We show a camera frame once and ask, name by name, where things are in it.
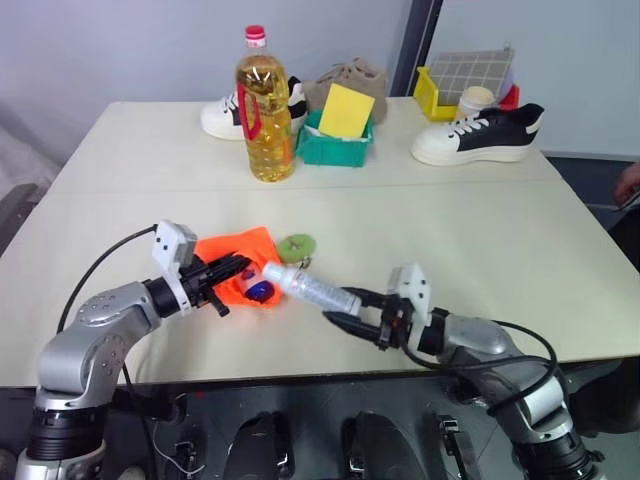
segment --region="black and white sneaker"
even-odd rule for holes
[[[415,139],[411,154],[430,165],[478,160],[517,162],[530,151],[544,108],[528,103],[516,110],[486,108],[464,120],[431,126]]]
[[[304,124],[307,102],[300,80],[296,77],[290,77],[288,83],[291,131],[295,134]],[[234,90],[217,102],[206,105],[200,114],[200,124],[205,132],[214,137],[225,140],[244,140],[237,92]]]

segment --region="yellow sponge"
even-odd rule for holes
[[[318,130],[332,137],[359,138],[375,98],[332,83]]]

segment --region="person's hand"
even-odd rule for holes
[[[638,187],[640,187],[640,163],[634,163],[618,178],[613,190],[613,199],[620,206],[633,196]]]

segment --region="yellow oil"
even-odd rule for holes
[[[247,91],[245,109],[249,128],[256,121],[251,97],[257,102],[261,122],[255,138],[245,135],[251,172],[264,182],[284,180],[294,170],[291,115],[287,104],[289,87],[284,67],[271,55],[250,55],[238,65],[236,82]]]

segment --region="red bottle handle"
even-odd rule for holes
[[[245,95],[251,96],[251,103],[254,112],[253,125],[249,127],[249,119],[247,118],[247,105],[245,103]],[[255,95],[251,93],[242,85],[238,83],[238,107],[240,108],[240,121],[242,122],[242,130],[244,131],[244,138],[247,140],[253,140],[258,136],[258,132],[262,128],[262,121],[260,120],[260,109],[258,108],[258,100]]]

